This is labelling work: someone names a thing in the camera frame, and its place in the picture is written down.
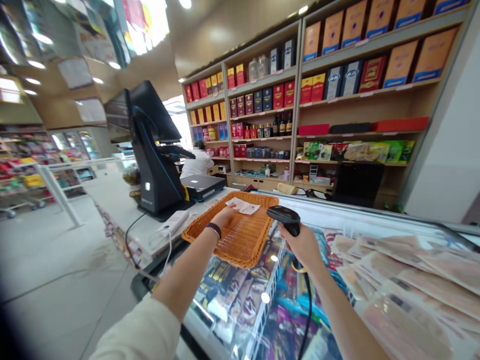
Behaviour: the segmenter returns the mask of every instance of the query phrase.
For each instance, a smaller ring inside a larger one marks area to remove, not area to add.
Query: black box
[[[262,90],[255,91],[255,93],[253,94],[253,101],[254,101],[253,112],[254,113],[261,113],[263,111],[262,98],[263,98]]]
[[[353,95],[359,92],[363,67],[363,60],[355,61],[345,66],[345,74],[341,84],[341,96]]]
[[[268,111],[273,109],[274,104],[274,97],[273,97],[273,89],[271,87],[267,87],[263,89],[263,102],[262,102],[263,111]]]
[[[334,99],[340,96],[344,77],[344,67],[337,66],[330,69],[326,73],[325,89],[323,91],[323,99]]]

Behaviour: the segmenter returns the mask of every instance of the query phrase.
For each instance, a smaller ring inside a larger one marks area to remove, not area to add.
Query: cashier
[[[234,206],[215,215],[162,278],[152,296],[102,336],[91,360],[170,360],[175,356],[180,324],[221,238],[222,228],[236,212]],[[297,237],[281,224],[279,230],[315,285],[342,358],[389,360],[325,268],[313,232],[303,224]]]

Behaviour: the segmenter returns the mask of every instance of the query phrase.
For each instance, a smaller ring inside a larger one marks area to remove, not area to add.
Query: white shirt
[[[171,360],[179,337],[179,320],[149,297],[101,337],[90,360]]]

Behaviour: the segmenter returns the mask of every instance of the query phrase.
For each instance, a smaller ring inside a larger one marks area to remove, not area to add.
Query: orange wicker basket
[[[225,202],[233,198],[260,205],[260,208],[252,215],[239,212],[233,215],[230,223],[221,229],[222,237],[216,244],[213,254],[241,269],[250,269],[260,260],[272,224],[267,209],[279,204],[276,197],[232,191],[193,221],[183,231],[182,237],[193,243],[213,217],[226,206]]]

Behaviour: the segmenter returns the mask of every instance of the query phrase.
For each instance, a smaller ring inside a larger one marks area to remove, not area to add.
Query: tiled floor
[[[11,300],[4,308],[39,359],[88,359],[136,304],[135,272],[104,236],[92,200],[72,204],[86,222],[74,230],[56,205],[0,221],[0,281]]]

